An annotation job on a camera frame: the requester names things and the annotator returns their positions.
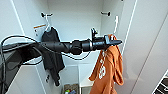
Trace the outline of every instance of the black cable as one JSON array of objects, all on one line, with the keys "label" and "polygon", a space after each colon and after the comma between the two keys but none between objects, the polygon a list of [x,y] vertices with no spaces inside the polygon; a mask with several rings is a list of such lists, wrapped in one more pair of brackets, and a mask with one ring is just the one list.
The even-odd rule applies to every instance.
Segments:
[{"label": "black cable", "polygon": [[89,56],[90,52],[91,52],[91,51],[89,51],[88,54],[87,54],[86,56],[84,56],[83,58],[76,59],[76,58],[71,57],[71,56],[69,56],[69,55],[67,55],[67,54],[64,54],[64,53],[55,52],[55,51],[49,49],[48,47],[44,46],[43,44],[40,44],[40,45],[41,45],[42,47],[44,47],[46,50],[50,51],[50,52],[67,56],[67,57],[69,57],[69,58],[71,58],[71,59],[73,59],[73,60],[83,60],[83,59],[87,58],[87,57]]},{"label": "black cable", "polygon": [[38,65],[38,64],[40,64],[40,62],[42,62],[44,60],[43,54],[36,47],[33,47],[33,49],[35,49],[42,56],[42,59],[38,63],[35,63],[35,64],[25,63],[25,64],[21,64],[21,65]]},{"label": "black cable", "polygon": [[34,42],[38,43],[36,40],[32,38],[29,38],[26,36],[20,36],[20,35],[9,36],[9,37],[6,37],[4,40],[2,40],[1,45],[0,45],[1,58],[2,58],[2,79],[1,79],[1,82],[2,82],[1,93],[2,94],[5,94],[5,92],[7,92],[7,89],[8,89],[8,86],[6,84],[6,60],[5,60],[4,53],[3,53],[3,44],[7,39],[12,38],[12,37],[24,37],[24,38],[33,40]]},{"label": "black cable", "polygon": [[[5,94],[5,92],[6,92],[7,89],[8,89],[8,86],[7,86],[7,84],[6,84],[6,60],[5,60],[4,53],[3,53],[3,44],[4,44],[4,42],[5,42],[7,39],[13,38],[13,37],[23,37],[23,38],[26,38],[26,39],[30,39],[30,40],[36,42],[37,44],[43,46],[45,49],[47,49],[47,50],[50,51],[50,52],[67,56],[67,57],[69,57],[69,58],[71,58],[71,59],[73,59],[73,60],[83,60],[83,59],[85,59],[86,57],[88,57],[89,54],[90,54],[90,52],[91,52],[91,51],[89,51],[88,54],[87,54],[85,57],[83,57],[83,58],[76,59],[76,58],[73,58],[73,57],[71,57],[71,56],[69,56],[69,55],[52,51],[51,49],[47,48],[46,46],[42,45],[41,43],[38,43],[36,40],[34,40],[34,39],[30,38],[30,37],[21,36],[21,35],[14,35],[14,36],[6,37],[5,39],[2,40],[2,42],[1,42],[1,44],[0,44],[1,58],[2,58],[2,62],[3,62],[3,63],[2,63],[2,79],[1,79],[1,83],[2,83],[1,93],[2,93],[2,94]],[[37,48],[34,47],[34,49],[35,49],[37,52],[39,52],[40,55],[42,55],[42,53],[41,53]],[[26,63],[26,64],[22,64],[22,65],[37,65],[37,64],[39,64],[41,61],[39,61],[39,62],[36,63],[36,64],[28,64],[28,63]]]},{"label": "black cable", "polygon": [[35,64],[25,63],[25,64],[23,64],[23,63],[20,62],[20,64],[14,66],[12,69],[9,69],[9,68],[8,69],[11,71],[11,70],[14,70],[17,67],[20,67],[21,65],[38,65],[38,64],[40,64],[44,60],[44,56],[36,47],[33,47],[33,49],[35,49],[42,56],[42,59],[38,63],[35,63]]}]

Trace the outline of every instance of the wall hook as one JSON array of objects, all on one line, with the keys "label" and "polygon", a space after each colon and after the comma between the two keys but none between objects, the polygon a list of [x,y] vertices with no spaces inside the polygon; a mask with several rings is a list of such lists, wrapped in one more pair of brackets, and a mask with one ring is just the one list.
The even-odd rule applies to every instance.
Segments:
[{"label": "wall hook", "polygon": [[110,12],[108,12],[108,13],[103,13],[103,12],[101,12],[101,14],[102,14],[102,15],[110,16]]},{"label": "wall hook", "polygon": [[[47,16],[52,16],[53,14],[47,15]],[[41,13],[41,16],[44,17],[46,16],[44,13]]]}]

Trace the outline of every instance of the orange shirt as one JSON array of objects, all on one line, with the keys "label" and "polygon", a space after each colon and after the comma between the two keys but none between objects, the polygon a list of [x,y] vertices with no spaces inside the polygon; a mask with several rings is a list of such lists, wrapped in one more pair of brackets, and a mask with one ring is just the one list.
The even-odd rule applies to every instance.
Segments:
[{"label": "orange shirt", "polygon": [[89,77],[91,81],[94,80],[90,94],[117,94],[113,86],[114,82],[123,85],[122,70],[122,56],[117,45],[100,51],[95,68]]}]

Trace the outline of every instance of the hanging coat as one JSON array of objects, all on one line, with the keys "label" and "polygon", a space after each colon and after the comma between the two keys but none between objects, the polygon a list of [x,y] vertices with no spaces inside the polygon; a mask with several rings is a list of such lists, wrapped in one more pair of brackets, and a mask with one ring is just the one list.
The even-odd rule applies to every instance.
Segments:
[{"label": "hanging coat", "polygon": [[[57,31],[51,27],[49,32],[44,32],[42,36],[42,42],[60,42]],[[62,55],[53,53],[53,52],[44,52],[43,53],[44,68],[50,71],[50,74],[55,82],[56,86],[59,86],[59,71],[62,70],[65,66],[62,60]]]}]

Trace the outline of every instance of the black robotic arm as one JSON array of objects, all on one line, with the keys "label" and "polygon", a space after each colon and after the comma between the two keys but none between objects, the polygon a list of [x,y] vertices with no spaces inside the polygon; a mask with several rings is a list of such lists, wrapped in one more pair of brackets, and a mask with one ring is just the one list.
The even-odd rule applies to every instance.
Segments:
[{"label": "black robotic arm", "polygon": [[[82,52],[95,51],[95,50],[104,50],[109,46],[114,46],[122,43],[121,40],[111,40],[108,35],[104,37],[95,37],[96,31],[92,29],[92,40],[87,39],[83,41],[74,40],[72,42],[32,42],[32,43],[16,43],[2,46],[1,44],[1,58],[0,61],[0,91],[1,94],[7,92],[8,87],[13,81],[16,73],[19,70],[19,66],[14,70],[10,70],[6,66],[9,62],[15,60],[18,62],[18,65],[21,65],[23,62],[26,62],[32,58],[40,56],[39,52],[51,51],[51,52],[64,52],[72,53],[73,55],[80,55]],[[8,59],[4,59],[2,54],[6,55]]]}]

